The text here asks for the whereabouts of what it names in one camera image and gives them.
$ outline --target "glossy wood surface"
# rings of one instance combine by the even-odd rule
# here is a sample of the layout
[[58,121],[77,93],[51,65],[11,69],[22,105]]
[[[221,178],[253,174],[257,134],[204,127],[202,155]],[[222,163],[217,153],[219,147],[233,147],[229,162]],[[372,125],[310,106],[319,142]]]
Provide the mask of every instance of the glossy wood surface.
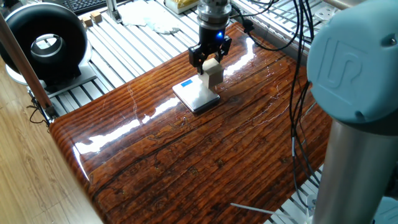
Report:
[[[100,224],[42,124],[26,86],[14,82],[0,58],[0,223]],[[42,121],[40,113],[32,120]]]
[[[195,74],[185,52],[51,125],[104,222],[263,223],[269,216],[229,203],[276,210],[294,192],[295,61],[256,47],[239,24],[227,34],[233,42],[214,108],[195,116],[174,95]],[[302,124],[317,168],[331,119],[313,102],[309,96]]]

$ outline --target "cable clip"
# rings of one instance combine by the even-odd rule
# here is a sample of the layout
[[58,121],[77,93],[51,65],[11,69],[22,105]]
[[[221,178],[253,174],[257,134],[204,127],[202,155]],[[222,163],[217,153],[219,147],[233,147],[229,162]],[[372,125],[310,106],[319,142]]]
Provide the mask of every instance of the cable clip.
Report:
[[243,32],[245,34],[249,33],[250,31],[254,30],[253,22],[250,19],[245,19],[242,21],[242,25],[244,27]]
[[292,137],[292,157],[295,157],[295,151],[294,151],[295,142],[296,142],[296,138]]

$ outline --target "metal rod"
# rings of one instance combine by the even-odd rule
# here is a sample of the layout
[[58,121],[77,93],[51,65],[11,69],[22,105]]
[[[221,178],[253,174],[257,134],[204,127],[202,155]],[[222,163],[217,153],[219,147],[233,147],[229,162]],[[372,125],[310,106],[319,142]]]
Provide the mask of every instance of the metal rod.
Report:
[[262,213],[266,213],[266,214],[271,214],[271,215],[276,215],[278,217],[286,217],[286,218],[290,218],[290,219],[295,219],[294,217],[291,217],[290,215],[285,215],[282,213],[276,213],[276,212],[272,212],[272,211],[268,211],[268,210],[264,210],[264,209],[260,209],[260,208],[254,208],[254,207],[250,207],[250,206],[245,206],[245,205],[240,205],[240,204],[236,204],[236,203],[231,203],[232,206],[238,207],[238,208],[244,208],[244,209],[248,209],[248,210],[252,210],[252,211],[256,211],[256,212],[262,212]]
[[398,160],[398,137],[333,121],[312,224],[371,223]]
[[106,0],[108,7],[108,15],[117,23],[121,23],[122,19],[118,11],[118,3],[116,0]]
[[15,39],[14,34],[11,32],[6,20],[4,20],[1,14],[0,42],[6,49],[7,53],[10,55],[12,61],[17,66],[21,75],[25,78],[26,83],[29,85],[30,89],[36,97],[36,100],[40,103],[43,109],[46,110],[47,108],[51,107],[52,103],[50,101],[50,98],[44,91],[43,86],[40,84],[39,78],[37,78],[36,73],[34,72],[29,61],[27,60],[21,47],[19,46],[18,41]]

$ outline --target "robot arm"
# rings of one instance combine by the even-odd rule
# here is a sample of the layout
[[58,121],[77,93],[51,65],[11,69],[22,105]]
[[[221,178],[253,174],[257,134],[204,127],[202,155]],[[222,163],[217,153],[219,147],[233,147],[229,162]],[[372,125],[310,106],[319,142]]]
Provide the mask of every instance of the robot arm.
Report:
[[221,61],[228,54],[231,38],[225,35],[231,5],[229,0],[201,0],[198,6],[199,43],[189,48],[189,62],[203,74],[202,65],[210,54]]
[[334,119],[312,224],[396,222],[396,209],[374,215],[398,160],[397,12],[396,0],[363,2],[312,42],[311,92]]

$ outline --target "metal rack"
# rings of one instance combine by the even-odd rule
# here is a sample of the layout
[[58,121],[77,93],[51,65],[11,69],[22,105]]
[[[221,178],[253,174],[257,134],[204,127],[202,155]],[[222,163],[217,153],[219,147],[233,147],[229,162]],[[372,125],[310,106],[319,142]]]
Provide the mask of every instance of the metal rack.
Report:
[[[165,7],[162,1],[147,3],[152,8]],[[195,9],[181,15],[170,12],[180,28],[170,35],[158,34],[148,27],[123,26],[115,23],[105,11],[101,14],[103,21],[87,30],[93,46],[89,65],[97,78],[51,98],[60,116],[170,60],[199,40]]]
[[[315,171],[315,175],[318,177],[318,179],[321,179],[322,170],[323,165],[317,171]],[[309,180],[305,181],[305,183],[301,185],[299,191],[302,198],[305,198],[308,195],[318,194],[317,187],[314,186]],[[295,192],[278,210],[276,210],[276,213],[295,217],[295,219],[291,220],[286,217],[272,215],[271,218],[268,219],[264,224],[303,224],[305,223],[306,212],[306,208],[300,203],[297,192]]]
[[[246,14],[255,14],[262,12],[265,5],[253,3],[248,0],[232,0],[232,3],[241,8]],[[315,35],[319,29],[321,29],[327,21],[320,19],[315,13],[323,8],[330,10],[330,13],[334,13],[335,8],[328,5],[321,0],[309,0],[309,4],[312,11],[312,18],[314,23]],[[294,35],[296,29],[296,12],[294,8],[294,3],[292,0],[280,0],[279,2],[272,5],[272,7],[267,11],[255,17],[251,20],[254,22],[256,27],[256,34],[263,37],[271,44],[276,47],[281,47],[285,45]],[[310,31],[307,25],[305,25],[304,36],[309,37]],[[285,53],[293,58],[297,56],[298,49],[298,38],[293,44],[285,50]],[[308,55],[310,44],[304,44],[304,62]]]

